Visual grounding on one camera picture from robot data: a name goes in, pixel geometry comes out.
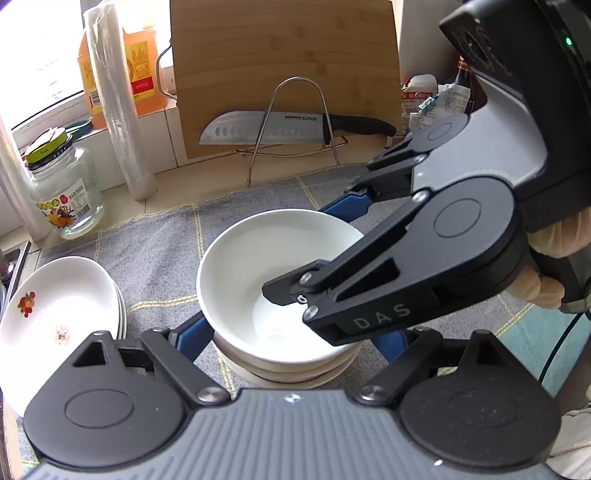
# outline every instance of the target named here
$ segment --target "cable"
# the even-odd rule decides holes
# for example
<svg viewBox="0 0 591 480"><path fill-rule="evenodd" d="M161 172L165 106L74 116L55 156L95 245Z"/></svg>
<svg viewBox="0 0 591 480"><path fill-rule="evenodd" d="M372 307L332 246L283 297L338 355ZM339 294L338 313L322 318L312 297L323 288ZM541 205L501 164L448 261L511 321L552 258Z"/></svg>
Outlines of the cable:
<svg viewBox="0 0 591 480"><path fill-rule="evenodd" d="M548 372L548 369L550 368L550 364L552 363L552 360L554 360L554 357L558 353L558 350L560 350L560 347L562 346L562 344L566 340L566 337L568 337L570 331L574 328L574 326L577 324L577 322L579 321L579 319L582 316L583 316L583 313L578 313L577 315L575 315L575 317L569 323L569 326L564 329L564 332L562 333L562 335L558 339L558 342L556 342L556 345L554 346L552 353L548 357L548 360L546 360L544 368L542 369L542 373L540 374L540 378L538 379L538 381L540 383L542 383L544 381L544 377L546 376L546 373Z"/></svg>

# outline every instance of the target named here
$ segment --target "plastic wrap roll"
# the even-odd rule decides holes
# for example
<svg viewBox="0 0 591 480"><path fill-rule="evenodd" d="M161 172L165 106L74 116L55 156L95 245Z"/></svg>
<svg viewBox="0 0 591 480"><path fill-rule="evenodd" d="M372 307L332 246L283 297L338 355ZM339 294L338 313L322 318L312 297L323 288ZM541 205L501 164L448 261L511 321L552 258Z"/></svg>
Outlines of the plastic wrap roll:
<svg viewBox="0 0 591 480"><path fill-rule="evenodd" d="M87 10L84 18L90 62L115 155L131 196L144 200L156 191L156 179L145 164L146 147L129 84L123 32L115 5L100 4Z"/></svg>
<svg viewBox="0 0 591 480"><path fill-rule="evenodd" d="M0 118L0 187L31 238L38 242L52 227L28 195L27 174L14 137Z"/></svg>

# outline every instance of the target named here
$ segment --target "chef knife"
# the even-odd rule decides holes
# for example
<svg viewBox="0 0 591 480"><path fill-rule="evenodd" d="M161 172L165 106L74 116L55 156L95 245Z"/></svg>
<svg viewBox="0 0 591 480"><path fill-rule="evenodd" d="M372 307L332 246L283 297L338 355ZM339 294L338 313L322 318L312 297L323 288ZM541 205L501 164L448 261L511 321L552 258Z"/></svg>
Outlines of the chef knife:
<svg viewBox="0 0 591 480"><path fill-rule="evenodd" d="M200 144L254 145L265 112L228 112L213 120L201 134ZM364 116L331 115L333 131L358 135L381 134L393 137L396 128L387 122ZM330 144L330 132L323 113L270 112L262 145Z"/></svg>

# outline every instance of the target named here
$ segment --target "gray grip pad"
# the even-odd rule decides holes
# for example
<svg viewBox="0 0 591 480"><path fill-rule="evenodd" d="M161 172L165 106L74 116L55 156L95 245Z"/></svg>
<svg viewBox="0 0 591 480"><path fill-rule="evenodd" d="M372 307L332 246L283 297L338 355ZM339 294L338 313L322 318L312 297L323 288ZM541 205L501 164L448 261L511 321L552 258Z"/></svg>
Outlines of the gray grip pad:
<svg viewBox="0 0 591 480"><path fill-rule="evenodd" d="M111 472L43 462L28 480L552 480L545 465L464 472L411 444L392 414L355 404L342 390L243 390L203 408L166 450Z"/></svg>

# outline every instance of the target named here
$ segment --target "window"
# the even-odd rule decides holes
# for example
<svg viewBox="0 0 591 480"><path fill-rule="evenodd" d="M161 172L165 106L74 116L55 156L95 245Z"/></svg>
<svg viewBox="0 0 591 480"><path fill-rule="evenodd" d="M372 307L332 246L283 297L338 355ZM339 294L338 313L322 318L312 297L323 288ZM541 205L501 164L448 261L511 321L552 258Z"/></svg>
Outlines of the window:
<svg viewBox="0 0 591 480"><path fill-rule="evenodd" d="M0 0L0 7L6 1ZM98 2L82 0L82 5ZM83 35L80 4L81 0L11 0L0 10L0 116L8 128L82 91L77 62ZM168 0L116 4L124 25L127 12L148 9L158 32L158 50L168 46ZM162 66L170 65L168 53Z"/></svg>

